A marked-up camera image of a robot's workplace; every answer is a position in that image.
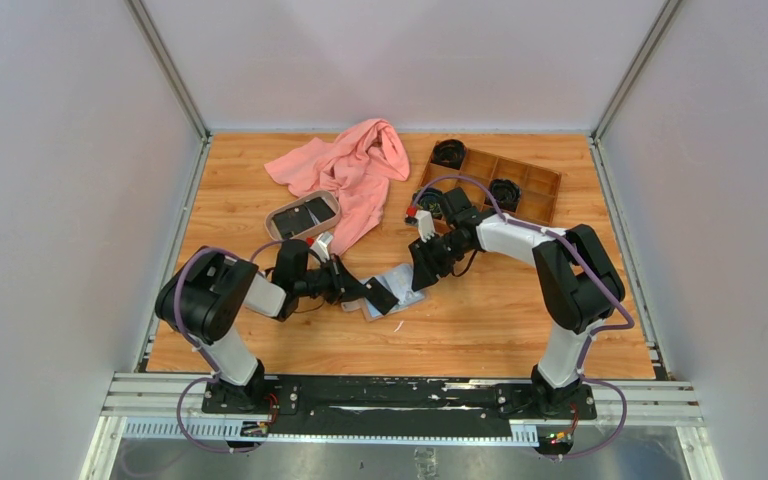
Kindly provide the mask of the black VIP credit card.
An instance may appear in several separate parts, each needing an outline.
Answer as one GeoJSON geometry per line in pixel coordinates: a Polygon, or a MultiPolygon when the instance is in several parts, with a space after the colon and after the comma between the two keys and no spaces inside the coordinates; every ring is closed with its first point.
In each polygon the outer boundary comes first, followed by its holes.
{"type": "Polygon", "coordinates": [[[375,277],[368,279],[364,287],[364,300],[370,318],[387,315],[399,303],[398,298],[375,277]]]}

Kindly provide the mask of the beige oval card tray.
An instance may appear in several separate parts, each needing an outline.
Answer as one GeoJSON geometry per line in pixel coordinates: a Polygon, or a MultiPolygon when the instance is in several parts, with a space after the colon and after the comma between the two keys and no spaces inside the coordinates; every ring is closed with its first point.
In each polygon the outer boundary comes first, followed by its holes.
{"type": "Polygon", "coordinates": [[[341,213],[337,198],[318,190],[270,212],[264,226],[272,240],[306,239],[334,228],[341,213]]]}

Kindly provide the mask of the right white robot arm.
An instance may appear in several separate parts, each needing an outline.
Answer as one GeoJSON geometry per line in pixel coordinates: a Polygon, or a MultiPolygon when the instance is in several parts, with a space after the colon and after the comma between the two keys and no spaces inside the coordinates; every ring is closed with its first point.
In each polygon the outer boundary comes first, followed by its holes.
{"type": "Polygon", "coordinates": [[[501,254],[532,267],[553,325],[524,400],[508,399],[501,410],[528,406],[544,417],[558,416],[580,392],[580,370],[593,335],[614,313],[625,311],[625,285],[599,236],[584,224],[553,229],[500,210],[478,210],[460,187],[444,193],[440,204],[449,228],[444,234],[419,204],[405,214],[406,224],[419,234],[409,246],[412,289],[424,290],[452,275],[456,262],[469,254],[501,254]]]}

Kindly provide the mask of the pink card holder wallet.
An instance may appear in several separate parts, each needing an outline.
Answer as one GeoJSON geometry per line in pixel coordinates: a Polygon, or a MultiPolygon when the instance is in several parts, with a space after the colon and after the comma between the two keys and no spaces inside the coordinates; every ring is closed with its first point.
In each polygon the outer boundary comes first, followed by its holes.
{"type": "Polygon", "coordinates": [[[375,275],[374,278],[391,294],[398,302],[387,313],[381,313],[367,299],[343,302],[340,304],[344,312],[360,312],[367,322],[378,320],[388,315],[394,315],[407,310],[412,305],[422,302],[426,295],[422,291],[414,291],[411,288],[413,267],[408,263],[402,263],[384,273],[375,275]]]}

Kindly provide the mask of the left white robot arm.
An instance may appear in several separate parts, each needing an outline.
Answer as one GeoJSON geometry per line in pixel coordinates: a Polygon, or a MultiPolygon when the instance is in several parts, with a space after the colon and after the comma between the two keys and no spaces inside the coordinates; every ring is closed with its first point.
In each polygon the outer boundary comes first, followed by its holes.
{"type": "Polygon", "coordinates": [[[265,367],[236,330],[238,313],[247,309],[284,321],[302,298],[330,305],[366,300],[382,313],[398,302],[378,280],[354,277],[338,255],[319,253],[305,240],[284,240],[269,271],[226,250],[202,247],[160,289],[154,314],[208,363],[210,392],[253,413],[269,399],[265,367]]]}

